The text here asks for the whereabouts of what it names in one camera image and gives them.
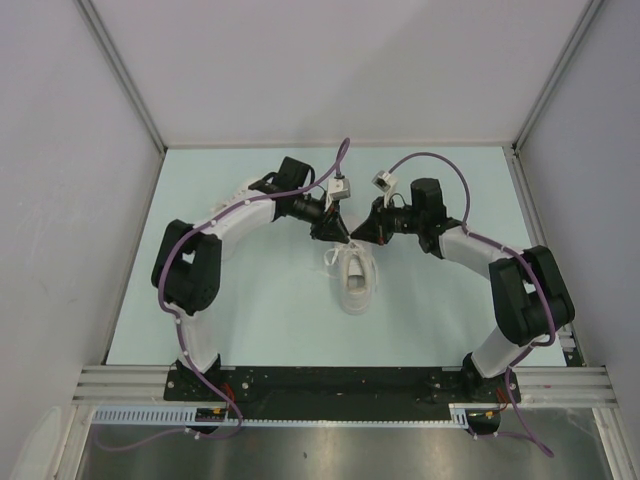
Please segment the white sneaker with laces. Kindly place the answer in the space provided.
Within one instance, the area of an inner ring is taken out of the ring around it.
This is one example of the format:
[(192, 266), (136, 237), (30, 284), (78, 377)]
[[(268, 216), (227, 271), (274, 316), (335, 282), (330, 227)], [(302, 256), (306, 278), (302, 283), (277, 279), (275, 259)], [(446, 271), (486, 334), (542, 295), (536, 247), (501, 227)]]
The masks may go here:
[(335, 243), (324, 253), (323, 262), (338, 280), (342, 309), (349, 315), (364, 314), (379, 280), (372, 246), (360, 240)]

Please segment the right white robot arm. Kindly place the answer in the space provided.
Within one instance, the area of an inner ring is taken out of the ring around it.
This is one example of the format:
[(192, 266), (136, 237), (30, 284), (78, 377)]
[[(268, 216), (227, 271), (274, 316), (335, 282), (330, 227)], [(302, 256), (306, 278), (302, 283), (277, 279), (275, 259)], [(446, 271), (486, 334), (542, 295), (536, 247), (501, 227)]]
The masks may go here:
[(417, 237), (421, 250), (462, 265), (490, 283), (496, 326), (467, 354), (461, 388), (484, 401), (501, 376), (537, 348), (552, 345), (557, 331), (575, 318), (575, 307), (552, 252), (544, 246), (516, 250), (475, 233), (450, 217), (438, 180), (420, 178), (410, 185), (410, 203), (393, 203), (396, 178), (381, 171), (373, 184), (382, 191), (354, 239), (386, 245), (396, 234)]

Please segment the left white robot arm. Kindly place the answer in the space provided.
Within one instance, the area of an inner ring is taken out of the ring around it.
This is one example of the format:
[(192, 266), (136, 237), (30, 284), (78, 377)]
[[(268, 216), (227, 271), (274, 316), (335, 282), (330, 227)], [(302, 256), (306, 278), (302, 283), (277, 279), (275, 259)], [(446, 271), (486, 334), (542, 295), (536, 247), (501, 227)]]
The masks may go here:
[(314, 240), (348, 243), (339, 202), (350, 196), (350, 186), (340, 163), (316, 178), (311, 165), (286, 157), (278, 171), (249, 181), (212, 218), (174, 220), (166, 227), (151, 283), (161, 309), (174, 316), (180, 362), (191, 369), (185, 385), (197, 398), (210, 399), (221, 387), (220, 374), (211, 369), (219, 353), (198, 314), (218, 295), (223, 261), (246, 235), (283, 217), (309, 224)]

